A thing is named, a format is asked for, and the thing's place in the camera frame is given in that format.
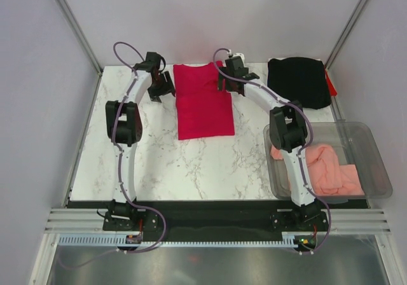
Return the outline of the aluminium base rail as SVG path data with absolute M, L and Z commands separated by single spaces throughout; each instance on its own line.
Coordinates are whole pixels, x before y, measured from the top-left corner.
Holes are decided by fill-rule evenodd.
M 102 233 L 103 221 L 95 209 L 52 209 L 45 233 Z M 335 235 L 389 233 L 385 214 L 379 209 L 331 210 L 331 233 Z

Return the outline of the folded black t shirt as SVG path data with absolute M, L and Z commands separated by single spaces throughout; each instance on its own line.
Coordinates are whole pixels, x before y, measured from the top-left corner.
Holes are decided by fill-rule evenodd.
M 322 61 L 306 57 L 270 59 L 267 85 L 303 108 L 322 109 L 331 105 L 331 94 Z

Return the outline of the clear plastic bin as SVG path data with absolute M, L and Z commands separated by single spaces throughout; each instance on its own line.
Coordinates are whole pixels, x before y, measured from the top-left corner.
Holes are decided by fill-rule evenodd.
M 388 198 L 392 186 L 370 129 L 359 122 L 313 123 L 311 145 L 328 144 L 334 148 L 341 165 L 354 164 L 363 196 L 320 196 L 329 204 L 352 199 Z

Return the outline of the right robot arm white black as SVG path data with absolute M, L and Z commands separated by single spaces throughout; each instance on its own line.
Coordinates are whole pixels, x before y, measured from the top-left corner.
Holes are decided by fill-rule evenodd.
M 306 230 L 320 213 L 307 169 L 306 147 L 313 131 L 299 102 L 289 101 L 260 82 L 256 73 L 244 65 L 241 53 L 229 53 L 219 73 L 218 89 L 236 92 L 255 102 L 269 113 L 269 138 L 282 154 L 291 187 L 291 201 L 296 205 L 288 221 Z

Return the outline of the right aluminium frame post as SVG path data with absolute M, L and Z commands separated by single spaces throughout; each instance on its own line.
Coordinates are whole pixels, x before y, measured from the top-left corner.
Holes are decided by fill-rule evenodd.
M 326 69 L 329 69 L 333 65 L 337 56 L 341 52 L 341 49 L 347 42 L 348 37 L 352 33 L 355 25 L 357 24 L 361 15 L 363 14 L 364 10 L 366 9 L 369 1 L 370 0 L 358 0 L 352 14 L 350 15 L 349 19 L 347 20 L 347 23 L 345 24 L 345 26 L 341 32 L 338 40 L 336 41 L 333 49 L 331 50 L 331 53 L 329 54 L 327 61 L 325 62 Z

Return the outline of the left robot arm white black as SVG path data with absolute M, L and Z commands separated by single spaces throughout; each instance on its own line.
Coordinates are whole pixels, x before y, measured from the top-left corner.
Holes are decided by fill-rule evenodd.
M 119 223 L 124 229 L 132 230 L 139 224 L 139 213 L 131 205 L 137 199 L 135 152 L 142 137 L 139 104 L 145 94 L 158 103 L 161 103 L 162 96 L 175 94 L 165 66 L 165 59 L 159 53 L 148 52 L 144 61 L 131 67 L 132 75 L 123 98 L 106 102 L 107 136 L 113 143 L 118 164 L 115 170 L 117 186 L 104 217 L 108 225 Z

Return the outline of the left aluminium frame post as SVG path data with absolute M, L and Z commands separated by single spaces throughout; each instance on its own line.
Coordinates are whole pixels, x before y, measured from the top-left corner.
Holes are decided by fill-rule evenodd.
M 92 67 L 97 72 L 98 76 L 102 76 L 103 68 L 100 62 L 97 60 L 95 53 L 90 46 L 82 28 L 80 27 L 71 7 L 67 0 L 55 0 L 58 7 L 60 8 L 65 20 L 67 21 L 69 27 L 71 28 L 75 38 L 77 39 L 81 49 L 84 51 L 87 59 L 91 63 Z

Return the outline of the peach pink t shirt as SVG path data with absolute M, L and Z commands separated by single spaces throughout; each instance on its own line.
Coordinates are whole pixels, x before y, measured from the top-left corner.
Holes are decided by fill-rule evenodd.
M 328 144 L 311 145 L 305 150 L 308 173 L 314 193 L 320 196 L 363 196 L 354 164 L 341 165 Z

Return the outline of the crimson red t shirt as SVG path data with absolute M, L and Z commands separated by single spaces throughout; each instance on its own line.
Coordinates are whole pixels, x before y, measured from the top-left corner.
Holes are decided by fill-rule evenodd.
M 180 141 L 235 134 L 231 94 L 217 88 L 215 65 L 223 66 L 173 66 Z

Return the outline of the aluminium frame post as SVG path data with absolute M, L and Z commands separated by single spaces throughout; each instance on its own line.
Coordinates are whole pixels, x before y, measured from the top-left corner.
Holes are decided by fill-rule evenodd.
M 327 61 L 325 62 L 326 69 L 329 69 L 333 65 L 337 56 L 341 52 L 341 49 L 347 42 L 348 37 L 352 33 L 355 25 L 357 24 L 361 15 L 363 14 L 364 10 L 366 9 L 369 1 L 370 0 L 358 0 L 352 14 L 350 15 L 349 19 L 347 20 L 347 23 L 345 24 L 345 26 L 341 32 L 338 40 L 336 41 L 333 49 L 331 50 L 331 53 L 329 54 Z
M 58 7 L 60 8 L 65 20 L 67 21 L 69 27 L 71 28 L 75 38 L 77 39 L 81 49 L 84 51 L 87 59 L 91 63 L 92 67 L 97 72 L 98 76 L 102 76 L 103 68 L 100 62 L 97 60 L 95 53 L 90 46 L 82 28 L 80 27 L 71 7 L 67 0 L 55 0 Z

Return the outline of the folded red t shirt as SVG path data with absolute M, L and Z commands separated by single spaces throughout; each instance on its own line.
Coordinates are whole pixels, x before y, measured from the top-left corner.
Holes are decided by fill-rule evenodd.
M 324 72 L 325 72 L 326 82 L 328 84 L 329 94 L 332 97 L 336 97 L 338 95 L 338 92 L 336 91 L 336 88 L 334 87 L 334 85 L 329 77 L 328 70 L 325 69 Z

